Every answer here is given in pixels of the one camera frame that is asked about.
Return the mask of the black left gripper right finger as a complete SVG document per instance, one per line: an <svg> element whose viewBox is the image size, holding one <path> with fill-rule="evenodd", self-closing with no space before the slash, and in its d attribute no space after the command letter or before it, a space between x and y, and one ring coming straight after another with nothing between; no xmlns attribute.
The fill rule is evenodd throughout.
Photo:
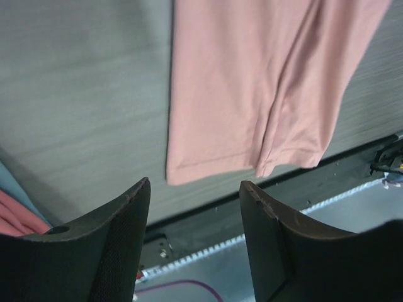
<svg viewBox="0 0 403 302"><path fill-rule="evenodd" d="M251 181L239 189L256 301L401 301L402 221L362 233L319 222Z"/></svg>

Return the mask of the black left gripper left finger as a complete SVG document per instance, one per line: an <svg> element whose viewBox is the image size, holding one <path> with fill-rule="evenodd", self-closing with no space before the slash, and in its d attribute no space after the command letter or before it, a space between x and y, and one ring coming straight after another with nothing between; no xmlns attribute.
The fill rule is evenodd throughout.
<svg viewBox="0 0 403 302"><path fill-rule="evenodd" d="M1 301L132 301L149 204L145 177L43 235L1 235Z"/></svg>

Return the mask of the pink printed t shirt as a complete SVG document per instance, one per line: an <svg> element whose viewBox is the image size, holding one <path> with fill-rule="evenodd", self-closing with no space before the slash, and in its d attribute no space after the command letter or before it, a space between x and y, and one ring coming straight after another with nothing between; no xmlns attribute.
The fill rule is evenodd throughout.
<svg viewBox="0 0 403 302"><path fill-rule="evenodd" d="M390 1L176 1L166 179L313 168Z"/></svg>

